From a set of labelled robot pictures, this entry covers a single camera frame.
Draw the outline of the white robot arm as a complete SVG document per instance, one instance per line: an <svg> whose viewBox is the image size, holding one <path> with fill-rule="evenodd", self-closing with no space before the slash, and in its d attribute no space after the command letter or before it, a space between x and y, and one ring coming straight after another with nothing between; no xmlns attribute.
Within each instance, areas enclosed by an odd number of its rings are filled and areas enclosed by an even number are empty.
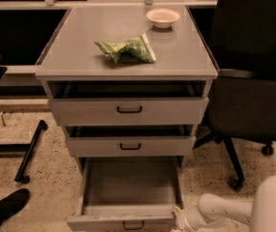
<svg viewBox="0 0 276 232"><path fill-rule="evenodd" d="M253 201L224 199L206 193L196 206L174 207L176 228L171 232L198 232L217 228L236 220L250 227L250 232L276 232L276 175L258 187Z"/></svg>

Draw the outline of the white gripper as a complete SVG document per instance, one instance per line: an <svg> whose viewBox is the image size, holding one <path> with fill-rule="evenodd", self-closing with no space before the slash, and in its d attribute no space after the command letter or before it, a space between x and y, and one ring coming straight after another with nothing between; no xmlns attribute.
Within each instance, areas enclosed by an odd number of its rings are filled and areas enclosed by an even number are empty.
<svg viewBox="0 0 276 232"><path fill-rule="evenodd" d="M236 210L193 206L180 209L173 207L178 232L198 232L202 228L213 229L225 226L237 217Z"/></svg>

